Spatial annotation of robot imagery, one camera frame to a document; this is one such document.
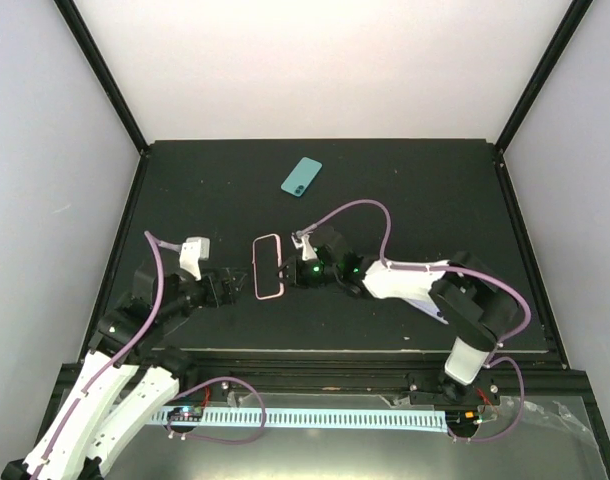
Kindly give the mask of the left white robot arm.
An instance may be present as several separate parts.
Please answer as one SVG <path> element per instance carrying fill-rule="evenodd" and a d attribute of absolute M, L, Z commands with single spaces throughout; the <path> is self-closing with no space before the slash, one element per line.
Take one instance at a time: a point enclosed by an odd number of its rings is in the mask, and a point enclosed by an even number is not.
<path fill-rule="evenodd" d="M 200 376 L 190 355 L 160 345 L 195 311 L 236 302 L 242 270 L 207 268 L 199 278 L 143 263 L 131 289 L 97 323 L 83 366 L 52 424 L 4 479 L 103 479 L 149 418 L 187 399 Z"/>

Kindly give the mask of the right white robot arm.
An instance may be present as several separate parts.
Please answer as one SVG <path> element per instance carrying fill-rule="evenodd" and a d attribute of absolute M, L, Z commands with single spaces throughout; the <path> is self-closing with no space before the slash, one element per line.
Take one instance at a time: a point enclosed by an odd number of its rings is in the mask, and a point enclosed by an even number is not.
<path fill-rule="evenodd" d="M 452 403 L 475 392 L 480 371 L 531 321 L 525 298 L 467 252 L 429 263 L 394 262 L 356 253 L 332 227 L 295 233 L 292 242 L 296 253 L 277 270 L 287 285 L 335 284 L 355 298 L 402 300 L 452 329 L 455 340 L 439 379 Z"/>

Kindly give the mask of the lavender phone case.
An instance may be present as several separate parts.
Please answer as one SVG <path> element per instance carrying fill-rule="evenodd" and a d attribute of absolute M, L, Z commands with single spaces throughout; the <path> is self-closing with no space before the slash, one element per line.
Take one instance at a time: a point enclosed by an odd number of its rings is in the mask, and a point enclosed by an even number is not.
<path fill-rule="evenodd" d="M 449 322 L 443 317 L 442 312 L 432 301 L 422 301 L 407 298 L 405 298 L 404 301 L 441 324 L 449 324 Z"/>

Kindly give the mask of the teal phone case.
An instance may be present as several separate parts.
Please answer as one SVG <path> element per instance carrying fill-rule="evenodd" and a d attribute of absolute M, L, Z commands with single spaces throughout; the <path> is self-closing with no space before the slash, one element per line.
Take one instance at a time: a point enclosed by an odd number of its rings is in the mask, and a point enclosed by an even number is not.
<path fill-rule="evenodd" d="M 322 169 L 322 164 L 314 159 L 303 157 L 291 170 L 281 184 L 281 190 L 300 198 Z"/>

